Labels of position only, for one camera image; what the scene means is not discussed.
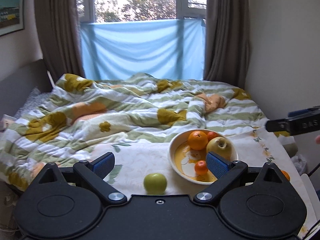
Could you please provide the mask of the white plastic bag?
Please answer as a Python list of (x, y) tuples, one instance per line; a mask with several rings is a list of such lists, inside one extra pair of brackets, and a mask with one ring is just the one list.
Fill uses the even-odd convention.
[(294, 164), (297, 172), (301, 176), (307, 171), (307, 161), (301, 154), (296, 154), (291, 157), (291, 161)]

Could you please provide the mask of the white chair back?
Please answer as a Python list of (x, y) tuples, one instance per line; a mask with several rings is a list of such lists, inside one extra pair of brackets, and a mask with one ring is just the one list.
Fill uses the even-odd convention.
[(306, 188), (306, 191), (308, 193), (308, 196), (310, 198), (310, 202), (311, 202), (312, 208), (313, 208), (313, 210), (315, 212), (315, 216), (316, 216), (317, 220), (319, 220), (320, 202), (319, 202), (319, 198), (318, 198), (318, 195), (316, 193), (316, 190), (313, 187), (312, 182), (311, 182), (309, 176), (306, 173), (302, 174), (300, 177), (302, 179), (302, 182), (303, 182), (303, 184), (304, 184), (304, 186)]

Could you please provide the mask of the small mandarin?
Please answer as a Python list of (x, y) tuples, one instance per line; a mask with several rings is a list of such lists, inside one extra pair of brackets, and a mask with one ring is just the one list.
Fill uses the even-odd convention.
[(196, 174), (199, 175), (199, 176), (206, 175), (207, 172), (208, 172), (208, 168), (207, 168), (206, 162), (204, 160), (198, 161), (194, 166), (194, 170), (195, 170)]

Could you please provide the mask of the floral striped quilt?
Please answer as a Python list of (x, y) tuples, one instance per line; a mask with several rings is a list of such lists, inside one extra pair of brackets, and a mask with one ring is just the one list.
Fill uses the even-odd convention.
[(1, 180), (26, 190), (47, 163), (70, 167), (111, 151), (116, 165), (105, 180), (119, 191), (143, 194), (144, 177), (159, 172), (167, 193), (189, 194), (200, 186), (175, 173), (167, 146), (178, 133), (209, 129), (229, 137), (248, 165), (275, 163), (295, 183), (299, 174), (280, 142), (287, 135), (266, 132), (266, 120), (243, 89), (222, 82), (65, 74), (1, 135)]

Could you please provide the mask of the white box by bed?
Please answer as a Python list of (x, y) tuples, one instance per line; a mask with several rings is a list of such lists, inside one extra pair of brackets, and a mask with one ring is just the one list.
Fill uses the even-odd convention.
[(15, 121), (16, 121), (16, 118), (14, 118), (13, 116), (4, 114), (0, 121), (0, 131), (4, 132), (8, 128), (8, 126), (14, 123)]

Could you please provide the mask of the brown curtain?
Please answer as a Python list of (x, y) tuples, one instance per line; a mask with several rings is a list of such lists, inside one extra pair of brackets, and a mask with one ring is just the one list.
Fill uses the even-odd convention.
[(203, 78), (244, 88), (249, 66), (249, 0), (207, 0)]
[(76, 0), (34, 0), (35, 21), (44, 64), (52, 79), (84, 76)]

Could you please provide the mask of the cream oval bowl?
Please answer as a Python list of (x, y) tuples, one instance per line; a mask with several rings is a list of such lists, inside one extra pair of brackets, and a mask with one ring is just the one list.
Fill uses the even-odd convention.
[[(217, 180), (212, 172), (208, 171), (206, 175), (199, 176), (194, 170), (195, 164), (200, 160), (206, 161), (207, 156), (206, 148), (197, 151), (191, 149), (188, 144), (188, 137), (190, 133), (196, 130), (203, 131), (206, 134), (210, 132), (208, 129), (191, 129), (176, 135), (171, 140), (169, 145), (169, 163), (175, 172), (182, 178), (195, 184), (209, 185)], [(221, 135), (220, 133), (219, 135), (220, 137), (227, 139), (227, 137)], [(238, 159), (238, 153), (232, 142), (231, 145), (233, 150), (230, 161), (234, 161)]]

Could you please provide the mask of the yellow pear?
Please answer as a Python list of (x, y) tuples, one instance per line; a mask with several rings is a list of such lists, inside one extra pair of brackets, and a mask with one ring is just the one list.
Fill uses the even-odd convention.
[(206, 146), (207, 153), (214, 152), (228, 161), (231, 160), (232, 150), (231, 142), (224, 137), (215, 137)]

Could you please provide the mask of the large orange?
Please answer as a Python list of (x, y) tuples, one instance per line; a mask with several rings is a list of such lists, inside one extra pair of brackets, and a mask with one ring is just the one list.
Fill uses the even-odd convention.
[(188, 137), (188, 144), (190, 148), (193, 150), (203, 150), (206, 148), (208, 144), (208, 137), (206, 133), (204, 133), (203, 131), (193, 131), (190, 133)]

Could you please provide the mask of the right brown curtain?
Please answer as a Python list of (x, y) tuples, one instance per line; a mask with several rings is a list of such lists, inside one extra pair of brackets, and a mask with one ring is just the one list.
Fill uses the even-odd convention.
[(207, 0), (203, 78), (244, 88), (249, 66), (249, 0)]

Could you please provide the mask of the left brown curtain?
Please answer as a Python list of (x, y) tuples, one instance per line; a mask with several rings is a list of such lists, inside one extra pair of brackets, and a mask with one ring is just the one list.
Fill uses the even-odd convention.
[(76, 0), (34, 0), (35, 21), (44, 64), (52, 79), (84, 76)]

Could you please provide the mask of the large green apple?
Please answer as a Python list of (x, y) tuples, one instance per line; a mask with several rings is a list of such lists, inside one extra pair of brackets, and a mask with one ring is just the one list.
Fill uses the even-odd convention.
[(143, 184), (147, 194), (164, 194), (167, 188), (167, 179), (161, 173), (151, 173), (145, 176)]

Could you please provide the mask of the grey bed headboard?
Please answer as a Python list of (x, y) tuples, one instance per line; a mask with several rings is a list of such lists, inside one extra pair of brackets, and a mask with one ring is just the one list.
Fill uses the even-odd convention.
[(53, 88), (42, 59), (19, 68), (1, 81), (0, 114), (15, 115), (35, 87), (42, 93)]

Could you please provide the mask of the framed wall picture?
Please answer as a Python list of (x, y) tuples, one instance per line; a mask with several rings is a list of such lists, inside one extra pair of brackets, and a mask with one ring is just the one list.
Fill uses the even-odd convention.
[(1, 0), (0, 35), (24, 29), (24, 0)]

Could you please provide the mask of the light blue window cloth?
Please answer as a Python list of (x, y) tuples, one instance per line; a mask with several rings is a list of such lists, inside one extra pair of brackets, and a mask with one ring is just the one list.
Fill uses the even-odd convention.
[(83, 23), (85, 77), (125, 80), (146, 73), (158, 79), (201, 80), (205, 34), (200, 18)]

